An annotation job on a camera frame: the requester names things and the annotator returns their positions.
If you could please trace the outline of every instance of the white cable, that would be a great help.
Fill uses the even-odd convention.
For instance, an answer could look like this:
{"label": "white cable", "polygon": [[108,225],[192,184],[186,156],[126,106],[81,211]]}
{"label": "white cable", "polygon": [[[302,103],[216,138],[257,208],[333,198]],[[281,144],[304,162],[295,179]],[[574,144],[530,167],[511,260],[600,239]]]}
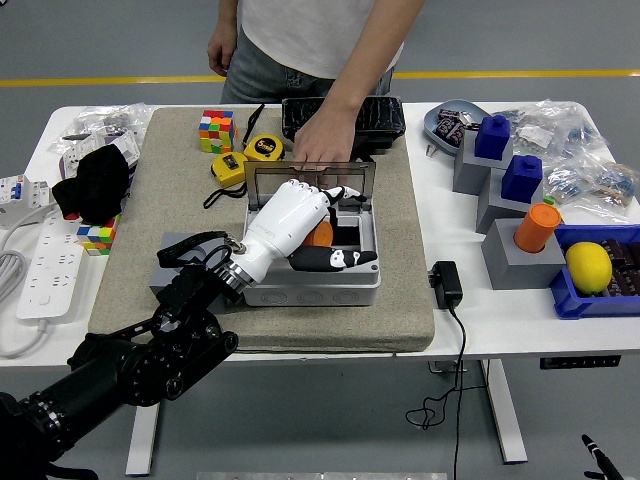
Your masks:
{"label": "white cable", "polygon": [[[15,250],[5,250],[9,237],[21,225],[27,223],[31,218],[35,217],[38,214],[41,214],[44,210],[49,209],[55,205],[55,202],[50,203],[48,205],[38,207],[33,212],[28,213],[22,219],[14,223],[7,230],[7,233],[5,233],[4,237],[2,237],[2,240],[0,240],[0,302],[4,300],[7,295],[9,295],[20,284],[20,282],[22,282],[27,274],[27,260],[25,259],[24,255]],[[38,332],[28,344],[26,344],[24,347],[9,352],[0,350],[0,357],[15,358],[22,355],[27,350],[30,350],[45,334],[48,325],[49,320],[47,320],[46,318],[40,319],[38,321]]]}
{"label": "white cable", "polygon": [[5,352],[4,350],[0,350],[0,357],[2,358],[16,358],[25,353],[27,350],[31,350],[43,337],[45,332],[47,331],[47,327],[49,326],[49,320],[46,318],[41,318],[38,320],[38,332],[36,336],[27,343],[24,347],[20,347],[16,350],[11,350],[9,352]]}

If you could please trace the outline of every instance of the robotic hand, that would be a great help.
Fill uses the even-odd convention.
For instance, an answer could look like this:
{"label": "robotic hand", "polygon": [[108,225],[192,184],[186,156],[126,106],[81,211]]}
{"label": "robotic hand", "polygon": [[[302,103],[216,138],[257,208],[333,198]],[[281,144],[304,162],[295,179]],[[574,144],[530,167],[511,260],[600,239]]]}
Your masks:
{"label": "robotic hand", "polygon": [[283,183],[249,225],[240,250],[222,266],[221,277],[238,290],[264,280],[269,266],[278,258],[290,258],[296,270],[329,272],[375,260],[375,252],[300,247],[309,232],[329,215],[329,207],[343,198],[367,200],[349,187],[320,190],[298,180]]}

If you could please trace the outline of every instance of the black cloth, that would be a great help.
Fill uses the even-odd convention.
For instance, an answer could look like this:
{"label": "black cloth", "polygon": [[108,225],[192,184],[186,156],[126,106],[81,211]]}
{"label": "black cloth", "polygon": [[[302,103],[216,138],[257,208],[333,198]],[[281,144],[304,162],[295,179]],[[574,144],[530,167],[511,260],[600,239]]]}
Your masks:
{"label": "black cloth", "polygon": [[52,193],[62,214],[79,214],[92,225],[103,225],[122,211],[129,188],[129,165],[115,145],[99,148],[80,160],[75,178],[56,184]]}

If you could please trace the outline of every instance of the person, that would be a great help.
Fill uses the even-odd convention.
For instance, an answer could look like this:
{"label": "person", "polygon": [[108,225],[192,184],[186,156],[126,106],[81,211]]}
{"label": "person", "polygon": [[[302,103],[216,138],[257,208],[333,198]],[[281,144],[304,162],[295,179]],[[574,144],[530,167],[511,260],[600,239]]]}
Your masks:
{"label": "person", "polygon": [[349,161],[367,95],[386,94],[425,0],[220,0],[207,54],[226,77],[221,102],[325,100],[295,137],[303,162]]}

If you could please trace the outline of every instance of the yellow floor line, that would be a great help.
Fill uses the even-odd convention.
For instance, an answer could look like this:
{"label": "yellow floor line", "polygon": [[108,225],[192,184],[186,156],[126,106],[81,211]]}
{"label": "yellow floor line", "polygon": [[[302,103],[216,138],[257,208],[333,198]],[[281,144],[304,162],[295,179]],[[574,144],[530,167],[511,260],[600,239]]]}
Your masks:
{"label": "yellow floor line", "polygon": [[[618,70],[488,70],[444,72],[395,72],[398,80],[471,79],[471,78],[570,78],[570,77],[638,77],[640,69]],[[174,75],[149,77],[85,77],[85,78],[25,78],[0,80],[7,87],[69,87],[88,85],[132,85],[151,83],[223,82],[218,75]]]}

